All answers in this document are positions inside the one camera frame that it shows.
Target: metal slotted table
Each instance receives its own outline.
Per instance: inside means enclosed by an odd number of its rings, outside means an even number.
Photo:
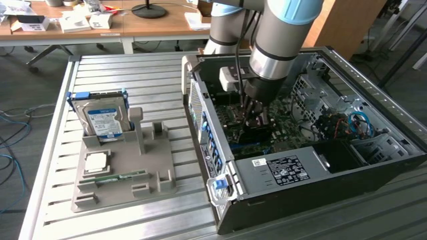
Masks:
[[[216,234],[181,102],[181,57],[190,54],[197,52],[70,57],[18,239],[425,239],[425,164],[373,193]],[[142,108],[141,125],[164,121],[169,129],[177,192],[73,213],[82,128],[65,93],[121,88],[129,105]]]

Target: desk lamp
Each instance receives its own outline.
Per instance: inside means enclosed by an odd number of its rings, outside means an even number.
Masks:
[[[140,18],[156,19],[166,14],[166,10],[161,6],[149,4],[149,0],[145,0],[145,4],[136,5],[132,8],[132,13]]]

